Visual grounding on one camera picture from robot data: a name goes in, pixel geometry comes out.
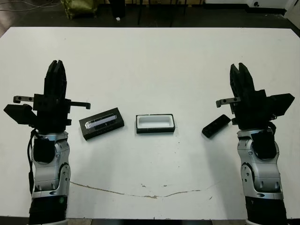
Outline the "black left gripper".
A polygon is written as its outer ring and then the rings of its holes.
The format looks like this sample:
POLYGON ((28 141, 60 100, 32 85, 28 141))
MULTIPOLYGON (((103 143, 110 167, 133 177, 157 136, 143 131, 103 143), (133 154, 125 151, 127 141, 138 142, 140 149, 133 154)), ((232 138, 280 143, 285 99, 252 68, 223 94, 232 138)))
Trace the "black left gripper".
POLYGON ((15 96, 14 103, 32 102, 33 106, 17 105, 15 121, 18 124, 26 124, 38 130, 65 130, 71 125, 68 119, 71 106, 90 109, 88 102, 74 102, 66 99, 67 78, 63 62, 54 60, 46 73, 44 81, 44 95, 35 94, 33 97, 15 96), (58 66, 58 96, 52 95, 55 91, 56 78, 54 70, 58 66))

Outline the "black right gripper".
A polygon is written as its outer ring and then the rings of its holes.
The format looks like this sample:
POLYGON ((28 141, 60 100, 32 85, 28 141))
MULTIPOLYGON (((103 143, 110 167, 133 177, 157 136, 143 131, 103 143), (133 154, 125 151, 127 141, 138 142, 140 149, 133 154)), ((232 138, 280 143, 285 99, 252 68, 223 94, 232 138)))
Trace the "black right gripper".
POLYGON ((232 124, 239 129, 265 127, 270 120, 266 93, 264 90, 255 90, 253 78, 243 63, 239 63, 238 68, 231 65, 230 86, 234 97, 217 100, 216 106, 229 105, 234 115, 232 124))

